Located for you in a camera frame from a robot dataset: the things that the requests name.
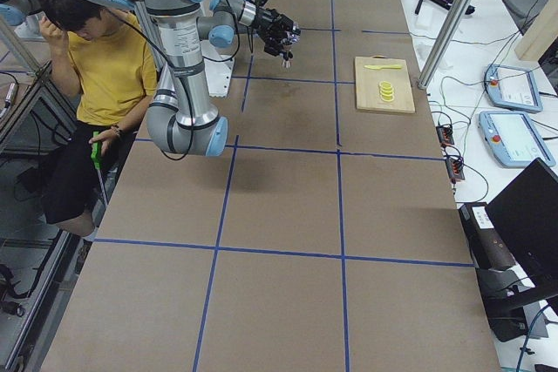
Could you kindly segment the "clear glass measuring cup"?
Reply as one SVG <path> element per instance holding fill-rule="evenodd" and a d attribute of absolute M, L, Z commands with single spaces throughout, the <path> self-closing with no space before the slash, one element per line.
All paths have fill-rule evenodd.
<path fill-rule="evenodd" d="M 301 31 L 299 29 L 288 30 L 282 39 L 283 45 L 292 45 L 299 42 Z"/>

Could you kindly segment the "steel double jigger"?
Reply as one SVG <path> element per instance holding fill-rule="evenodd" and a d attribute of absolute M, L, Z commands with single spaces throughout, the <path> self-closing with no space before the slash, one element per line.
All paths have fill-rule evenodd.
<path fill-rule="evenodd" d="M 286 43 L 282 45 L 282 67 L 288 69 L 291 66 L 290 60 L 293 58 L 293 54 L 291 52 L 292 44 Z"/>

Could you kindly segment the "bamboo cutting board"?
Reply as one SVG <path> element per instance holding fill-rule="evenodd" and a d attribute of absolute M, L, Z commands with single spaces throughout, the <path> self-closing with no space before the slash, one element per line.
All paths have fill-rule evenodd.
<path fill-rule="evenodd" d="M 415 112 L 406 61 L 396 58 L 355 57 L 356 107 L 359 111 Z"/>

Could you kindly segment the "lemon slice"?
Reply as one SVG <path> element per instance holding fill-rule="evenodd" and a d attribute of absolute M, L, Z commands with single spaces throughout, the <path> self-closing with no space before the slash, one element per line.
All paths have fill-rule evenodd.
<path fill-rule="evenodd" d="M 382 94 L 385 94 L 385 95 L 392 94 L 394 92 L 393 88 L 391 88 L 391 89 L 381 89 L 381 88 L 379 88 L 379 90 Z"/>
<path fill-rule="evenodd" d="M 383 100 L 392 101 L 394 99 L 393 91 L 381 91 L 380 96 Z"/>
<path fill-rule="evenodd" d="M 387 96 L 387 95 L 381 95 L 380 98 L 385 103 L 391 103 L 395 99 L 393 96 Z"/>
<path fill-rule="evenodd" d="M 391 84 L 390 82 L 387 82 L 387 81 L 380 81 L 380 82 L 378 83 L 378 86 L 379 86 L 381 89 L 391 89 L 391 88 L 392 88 L 392 84 Z"/>

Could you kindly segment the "yellow plastic knife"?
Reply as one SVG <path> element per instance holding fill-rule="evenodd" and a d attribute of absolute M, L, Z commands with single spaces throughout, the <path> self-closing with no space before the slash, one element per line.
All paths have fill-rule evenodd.
<path fill-rule="evenodd" d="M 363 66 L 366 70 L 402 70 L 403 66 L 401 64 L 365 64 Z"/>

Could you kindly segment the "person in yellow shirt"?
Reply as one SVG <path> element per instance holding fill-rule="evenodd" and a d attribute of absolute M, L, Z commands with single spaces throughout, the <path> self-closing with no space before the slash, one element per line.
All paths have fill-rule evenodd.
<path fill-rule="evenodd" d="M 91 160 L 100 142 L 101 171 L 123 164 L 157 85 L 150 47 L 136 16 L 86 0 L 38 0 L 40 31 L 51 52 L 51 80 L 78 98 L 76 129 L 43 195 L 48 223 L 94 241 L 89 199 L 99 185 Z"/>

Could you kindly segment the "far teach pendant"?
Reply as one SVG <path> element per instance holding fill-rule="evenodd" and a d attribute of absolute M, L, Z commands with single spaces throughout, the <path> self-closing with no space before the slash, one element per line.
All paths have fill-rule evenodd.
<path fill-rule="evenodd" d="M 514 111 L 538 113 L 543 104 L 531 70 L 503 64 L 490 64 L 484 84 L 494 106 Z"/>

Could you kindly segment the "teach pendant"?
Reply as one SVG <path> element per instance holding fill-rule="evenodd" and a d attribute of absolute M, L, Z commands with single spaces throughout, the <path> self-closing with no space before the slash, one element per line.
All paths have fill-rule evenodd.
<path fill-rule="evenodd" d="M 490 64 L 484 84 L 494 106 L 514 111 L 538 113 L 543 104 L 531 70 L 503 64 Z"/>
<path fill-rule="evenodd" d="M 521 111 L 483 111 L 478 114 L 479 128 L 488 148 L 504 167 L 525 168 L 541 159 L 554 167 L 556 160 L 534 121 Z"/>

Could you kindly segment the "near teach pendant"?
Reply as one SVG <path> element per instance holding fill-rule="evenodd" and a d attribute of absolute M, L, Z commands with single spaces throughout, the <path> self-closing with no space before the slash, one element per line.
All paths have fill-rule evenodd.
<path fill-rule="evenodd" d="M 525 168 L 541 159 L 554 167 L 556 160 L 534 121 L 521 111 L 483 111 L 478 114 L 479 128 L 488 148 L 504 167 Z"/>

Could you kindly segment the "black computer box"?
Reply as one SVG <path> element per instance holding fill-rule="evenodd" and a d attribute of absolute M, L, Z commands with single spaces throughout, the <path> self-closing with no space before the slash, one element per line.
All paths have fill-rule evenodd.
<path fill-rule="evenodd" d="M 462 204 L 459 216 L 463 230 L 478 268 L 506 271 L 515 265 L 515 259 L 487 215 L 486 207 L 486 202 Z"/>

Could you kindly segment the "black monitor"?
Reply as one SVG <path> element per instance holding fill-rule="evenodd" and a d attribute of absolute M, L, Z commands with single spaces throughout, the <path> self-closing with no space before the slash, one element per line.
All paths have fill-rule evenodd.
<path fill-rule="evenodd" d="M 557 278 L 557 174 L 542 159 L 524 168 L 486 212 L 535 285 Z"/>

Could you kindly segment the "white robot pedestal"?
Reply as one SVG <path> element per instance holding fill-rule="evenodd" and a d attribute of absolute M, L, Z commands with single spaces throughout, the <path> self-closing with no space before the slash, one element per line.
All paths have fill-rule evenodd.
<path fill-rule="evenodd" d="M 235 60 L 217 62 L 204 59 L 208 93 L 213 98 L 225 98 L 228 95 Z"/>

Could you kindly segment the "aluminium frame post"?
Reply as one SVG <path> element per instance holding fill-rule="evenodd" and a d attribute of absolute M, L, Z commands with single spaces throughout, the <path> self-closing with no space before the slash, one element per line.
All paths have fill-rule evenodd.
<path fill-rule="evenodd" d="M 432 81 L 434 73 L 438 69 L 441 59 L 444 57 L 470 2 L 471 0 L 455 0 L 453 2 L 453 6 L 442 24 L 440 32 L 418 78 L 419 89 L 426 90 Z"/>

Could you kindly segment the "green handled tool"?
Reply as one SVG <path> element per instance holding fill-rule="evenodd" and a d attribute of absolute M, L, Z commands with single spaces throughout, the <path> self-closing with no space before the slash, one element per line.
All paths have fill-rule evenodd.
<path fill-rule="evenodd" d="M 91 153 L 91 160 L 93 163 L 93 167 L 95 168 L 98 181 L 99 181 L 99 190 L 101 193 L 101 198 L 103 201 L 104 206 L 108 206 L 108 198 L 105 190 L 105 181 L 103 178 L 103 174 L 101 171 L 101 148 L 102 145 L 100 142 L 94 142 L 92 144 L 92 153 Z"/>

